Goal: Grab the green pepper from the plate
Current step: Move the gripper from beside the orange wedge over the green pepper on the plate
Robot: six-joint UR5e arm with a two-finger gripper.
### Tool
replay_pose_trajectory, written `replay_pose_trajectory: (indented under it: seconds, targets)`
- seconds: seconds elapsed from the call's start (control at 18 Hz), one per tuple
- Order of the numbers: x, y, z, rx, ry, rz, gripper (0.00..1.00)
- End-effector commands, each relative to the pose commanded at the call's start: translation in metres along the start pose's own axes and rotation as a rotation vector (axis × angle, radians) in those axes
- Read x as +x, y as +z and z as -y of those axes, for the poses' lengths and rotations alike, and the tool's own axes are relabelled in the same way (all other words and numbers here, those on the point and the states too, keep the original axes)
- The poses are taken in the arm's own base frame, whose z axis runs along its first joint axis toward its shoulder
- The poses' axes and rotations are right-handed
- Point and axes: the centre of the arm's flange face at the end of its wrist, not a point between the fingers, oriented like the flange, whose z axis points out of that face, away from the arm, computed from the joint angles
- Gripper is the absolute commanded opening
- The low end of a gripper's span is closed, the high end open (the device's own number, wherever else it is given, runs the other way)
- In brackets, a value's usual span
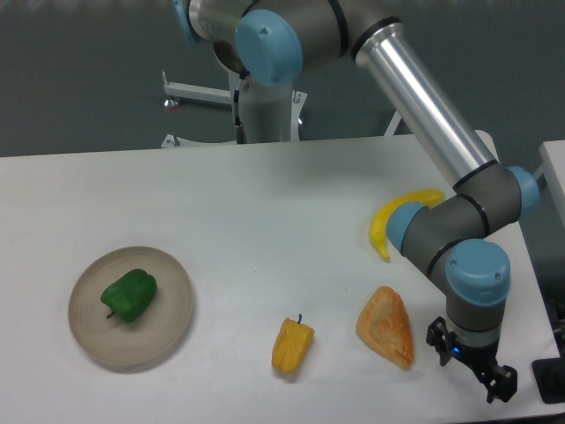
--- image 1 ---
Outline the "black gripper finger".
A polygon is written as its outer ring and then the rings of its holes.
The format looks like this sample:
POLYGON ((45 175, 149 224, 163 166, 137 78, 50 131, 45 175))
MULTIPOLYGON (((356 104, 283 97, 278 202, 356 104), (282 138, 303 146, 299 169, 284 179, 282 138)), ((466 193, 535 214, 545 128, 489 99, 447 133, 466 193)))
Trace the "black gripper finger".
POLYGON ((444 367, 457 355, 456 334, 450 332, 443 317, 438 316, 429 324, 426 332, 426 343, 433 347, 440 358, 440 366, 444 367))
POLYGON ((500 365, 494 356, 467 360, 465 365, 486 388, 486 402, 494 400, 507 403, 518 389, 518 373, 508 365, 500 365))

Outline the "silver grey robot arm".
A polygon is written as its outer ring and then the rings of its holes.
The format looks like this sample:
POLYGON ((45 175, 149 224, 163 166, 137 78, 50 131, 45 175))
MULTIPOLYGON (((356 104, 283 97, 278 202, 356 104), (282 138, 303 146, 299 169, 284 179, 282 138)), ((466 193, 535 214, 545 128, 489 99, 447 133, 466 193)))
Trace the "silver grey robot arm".
POLYGON ((539 203, 535 178, 505 168, 459 116, 419 62, 403 23, 381 1, 176 1, 184 38, 211 42, 237 75, 231 108, 240 144, 287 141, 290 90, 304 72, 351 55, 400 113, 454 190, 435 207, 409 201, 393 211, 394 247, 446 298, 426 341, 441 364, 458 360, 489 400, 517 390, 514 368, 497 362, 510 288, 507 254, 487 237, 539 203))

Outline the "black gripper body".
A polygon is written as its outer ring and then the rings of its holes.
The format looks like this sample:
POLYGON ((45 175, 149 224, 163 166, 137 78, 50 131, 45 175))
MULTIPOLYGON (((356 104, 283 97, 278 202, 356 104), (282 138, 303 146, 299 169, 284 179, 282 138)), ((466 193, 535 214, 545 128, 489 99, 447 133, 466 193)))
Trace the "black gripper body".
POLYGON ((496 355, 501 336, 501 325, 487 331, 471 331, 452 321, 445 325, 445 352, 442 365, 458 360, 471 370, 498 370, 496 355))

